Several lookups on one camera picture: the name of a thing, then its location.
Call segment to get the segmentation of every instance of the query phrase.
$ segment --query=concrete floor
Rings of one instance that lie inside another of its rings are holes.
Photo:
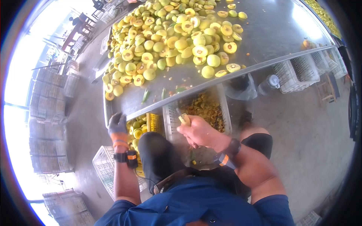
[[[75,173],[69,176],[73,177],[74,190],[85,194],[85,203],[96,220],[113,203],[92,164],[100,146],[111,145],[104,122],[102,83],[91,84],[95,76],[92,68],[100,57],[100,44],[108,32],[106,27],[100,25],[93,41],[77,59],[82,78],[67,124],[67,153],[70,164],[75,167]],[[258,84],[271,73],[271,68],[266,68],[252,76]],[[275,90],[270,96],[250,101],[254,122],[273,136],[270,160],[287,190],[295,222],[318,207],[341,183],[350,162],[354,142],[349,138],[349,90],[342,80],[337,82],[341,98],[336,103],[321,105],[314,87],[291,94]],[[228,99],[235,137],[242,104]],[[147,197],[147,192],[143,192],[142,200]]]

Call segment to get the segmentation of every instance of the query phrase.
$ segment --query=cable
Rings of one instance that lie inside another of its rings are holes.
[[[149,179],[149,178],[145,178],[145,177],[139,176],[139,175],[137,174],[136,169],[135,169],[135,174],[136,174],[136,176],[138,176],[139,178],[143,178],[143,179],[147,179],[147,180],[151,181],[151,182],[156,186],[156,188],[157,188],[158,190],[160,190],[160,189],[158,188],[157,184],[156,184],[153,180],[151,180],[151,179]]]

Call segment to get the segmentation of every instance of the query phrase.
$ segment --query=gloved hand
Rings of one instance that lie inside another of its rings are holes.
[[[112,139],[113,147],[121,145],[128,148],[126,116],[121,112],[114,114],[109,120],[108,134]]]

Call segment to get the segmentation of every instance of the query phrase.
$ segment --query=water bottle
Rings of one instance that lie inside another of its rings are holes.
[[[279,78],[275,74],[269,75],[262,83],[258,86],[258,93],[263,96],[268,95],[273,89],[280,88]]]

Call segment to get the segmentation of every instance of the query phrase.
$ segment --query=metal table edge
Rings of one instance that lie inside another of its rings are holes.
[[[253,66],[250,66],[250,67],[247,67],[247,68],[244,68],[244,69],[241,69],[239,71],[236,71],[236,72],[233,72],[233,73],[230,73],[230,74],[227,74],[225,76],[222,76],[222,77],[219,77],[219,78],[215,78],[213,80],[210,80],[210,81],[207,81],[205,83],[202,83],[198,86],[195,86],[193,87],[192,89],[188,89],[188,90],[185,90],[179,94],[176,94],[172,97],[168,97],[164,100],[161,100],[157,103],[154,103],[150,106],[147,106],[141,110],[138,110],[132,114],[129,114],[127,117],[126,117],[126,120],[131,120],[137,116],[140,116],[142,114],[145,114],[149,111],[152,111],[156,108],[159,108],[159,107],[162,107],[164,105],[167,105],[169,103],[172,103],[174,101],[177,101],[183,97],[186,97],[188,95],[191,95],[193,93],[196,93],[198,91],[201,91],[201,90],[204,90],[208,87],[211,87],[211,86],[214,86],[214,85],[217,85],[219,83],[222,83],[226,80],[230,80],[232,78],[236,78],[238,76],[241,76],[243,74],[247,74],[247,73],[251,73],[251,72],[254,72],[254,71],[257,71],[259,69],[262,69],[262,68],[265,68],[265,67],[269,67],[273,64],[276,64],[276,63],[279,63],[279,62],[282,62],[282,61],[285,61],[285,60],[290,60],[290,59],[293,59],[293,58],[296,58],[296,57],[299,57],[299,56],[303,56],[305,54],[310,54],[310,53],[313,53],[313,52],[318,52],[318,51],[321,51],[321,50],[326,50],[326,49],[329,49],[329,48],[334,48],[336,47],[336,45],[331,45],[331,46],[323,46],[323,47],[319,47],[319,48],[315,48],[315,49],[311,49],[311,50],[305,50],[305,51],[301,51],[301,52],[297,52],[297,53],[293,53],[293,54],[289,54],[289,55],[286,55],[286,56],[282,56],[282,57],[278,57],[278,58],[275,58],[275,59],[272,59],[272,60],[268,60],[268,61],[265,61],[265,62],[262,62],[262,63],[259,63],[259,64],[255,64]],[[103,100],[104,100],[104,118],[105,118],[105,124],[106,124],[106,127],[108,128],[108,118],[107,118],[107,110],[106,110],[106,107],[107,107],[107,102],[109,102],[108,100],[105,99],[105,92],[103,91]]]

